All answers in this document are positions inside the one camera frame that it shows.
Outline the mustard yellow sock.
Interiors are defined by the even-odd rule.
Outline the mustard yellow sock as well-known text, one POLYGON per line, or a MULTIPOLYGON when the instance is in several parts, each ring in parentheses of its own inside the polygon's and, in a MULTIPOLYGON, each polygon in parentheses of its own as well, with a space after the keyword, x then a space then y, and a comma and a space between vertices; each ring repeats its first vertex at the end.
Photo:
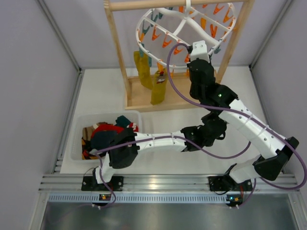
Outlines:
POLYGON ((138 77, 141 85, 145 88, 152 90, 153 81, 150 74, 149 58, 146 54, 140 55, 139 51, 133 53, 134 63, 138 72, 138 77))
POLYGON ((167 84, 167 71, 165 68, 158 70, 154 75, 153 88, 151 93, 151 104, 157 105, 164 101, 166 84, 167 84))

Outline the white clip hanger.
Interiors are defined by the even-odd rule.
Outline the white clip hanger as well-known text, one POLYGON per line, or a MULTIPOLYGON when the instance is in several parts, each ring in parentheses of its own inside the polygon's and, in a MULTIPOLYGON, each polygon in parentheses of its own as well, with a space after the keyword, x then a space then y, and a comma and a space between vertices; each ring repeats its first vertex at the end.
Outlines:
POLYGON ((141 16, 136 25, 138 49, 133 59, 137 68, 151 68, 156 63, 158 69, 166 67, 170 51, 170 70, 187 73, 190 54, 177 43, 193 45, 204 41, 208 60, 221 50, 221 45, 233 31, 237 20, 235 5, 229 3, 151 8, 141 16))

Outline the red sock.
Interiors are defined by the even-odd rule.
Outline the red sock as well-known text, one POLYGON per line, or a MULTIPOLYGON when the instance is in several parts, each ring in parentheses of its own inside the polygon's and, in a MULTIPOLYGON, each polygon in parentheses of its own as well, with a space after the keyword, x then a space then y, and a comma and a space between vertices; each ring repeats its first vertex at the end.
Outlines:
POLYGON ((119 126, 114 126, 114 125, 111 125, 111 124, 101 124, 98 128, 96 128, 93 131, 91 138, 93 138, 97 132, 116 131, 116 133, 118 134, 118 133, 122 132, 123 130, 124 130, 124 128, 119 127, 119 126))
POLYGON ((130 123, 127 128, 131 128, 134 132, 138 132, 139 131, 139 127, 136 123, 130 123))

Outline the dark patterned sock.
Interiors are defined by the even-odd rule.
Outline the dark patterned sock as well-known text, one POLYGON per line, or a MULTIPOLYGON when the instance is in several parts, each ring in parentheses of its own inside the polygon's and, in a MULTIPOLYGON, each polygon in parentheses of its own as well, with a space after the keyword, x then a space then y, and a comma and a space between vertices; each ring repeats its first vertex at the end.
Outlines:
POLYGON ((117 135, 116 131, 98 131, 91 138, 91 148, 101 150, 109 147, 110 142, 117 135))

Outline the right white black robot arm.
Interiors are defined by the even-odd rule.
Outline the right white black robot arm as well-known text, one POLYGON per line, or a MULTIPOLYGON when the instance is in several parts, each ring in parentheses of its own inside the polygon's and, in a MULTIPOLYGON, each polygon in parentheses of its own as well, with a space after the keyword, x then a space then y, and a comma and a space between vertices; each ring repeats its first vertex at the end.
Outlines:
POLYGON ((198 106, 210 112, 203 117, 201 133, 206 134, 205 139, 215 141, 230 124, 260 154, 255 159, 232 165, 223 175, 223 181, 229 186, 255 178, 274 181, 290 160, 299 141, 295 137, 285 138, 273 132, 247 109, 234 91, 216 83, 210 62, 197 58, 187 67, 191 81, 190 96, 199 101, 198 106))

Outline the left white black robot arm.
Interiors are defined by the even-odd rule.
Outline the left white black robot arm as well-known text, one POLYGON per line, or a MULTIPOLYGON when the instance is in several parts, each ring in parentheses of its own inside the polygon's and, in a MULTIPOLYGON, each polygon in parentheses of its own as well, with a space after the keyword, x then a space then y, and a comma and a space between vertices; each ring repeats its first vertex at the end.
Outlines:
POLYGON ((114 135, 107 146, 96 148, 105 153, 105 159, 93 172, 96 183, 110 182, 117 171, 130 167, 139 155, 155 150, 192 152, 211 147, 215 140, 225 138, 227 124, 217 115, 209 113, 201 121, 202 125, 166 134, 144 134, 125 128, 114 135))

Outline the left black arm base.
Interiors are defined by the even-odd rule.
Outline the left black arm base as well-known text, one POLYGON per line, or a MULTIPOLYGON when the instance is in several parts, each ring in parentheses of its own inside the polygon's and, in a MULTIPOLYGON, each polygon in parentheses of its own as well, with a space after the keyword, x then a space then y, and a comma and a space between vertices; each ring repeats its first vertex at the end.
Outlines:
MULTIPOLYGON (((122 191, 124 177, 113 176, 111 181, 107 183, 112 191, 122 191)), ((82 191, 108 191, 104 184, 98 184, 94 176, 84 176, 81 186, 82 191)))

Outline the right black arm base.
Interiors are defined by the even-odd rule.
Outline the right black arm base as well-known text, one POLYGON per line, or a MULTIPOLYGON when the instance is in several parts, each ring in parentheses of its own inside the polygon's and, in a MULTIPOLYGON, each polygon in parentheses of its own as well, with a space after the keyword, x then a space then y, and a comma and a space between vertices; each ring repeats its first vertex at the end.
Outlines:
POLYGON ((212 192, 251 191, 252 182, 246 180, 242 183, 235 182, 229 176, 209 176, 209 188, 212 192))

